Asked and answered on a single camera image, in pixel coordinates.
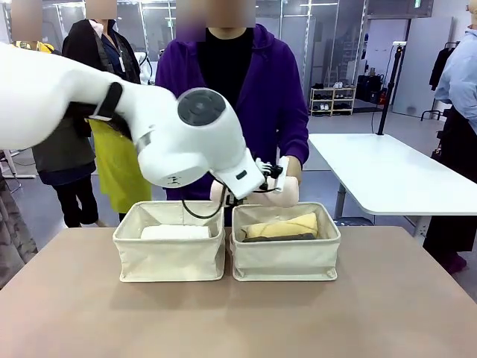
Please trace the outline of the person's left hand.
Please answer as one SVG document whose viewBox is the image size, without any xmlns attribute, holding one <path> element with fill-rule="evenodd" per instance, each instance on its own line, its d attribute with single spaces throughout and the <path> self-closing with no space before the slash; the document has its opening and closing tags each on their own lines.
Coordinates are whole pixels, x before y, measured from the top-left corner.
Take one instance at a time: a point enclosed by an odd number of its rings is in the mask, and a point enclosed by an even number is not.
<svg viewBox="0 0 477 358">
<path fill-rule="evenodd" d="M 297 179 L 298 184 L 302 182 L 302 164 L 294 156 L 288 156 L 288 169 L 287 175 Z"/>
</svg>

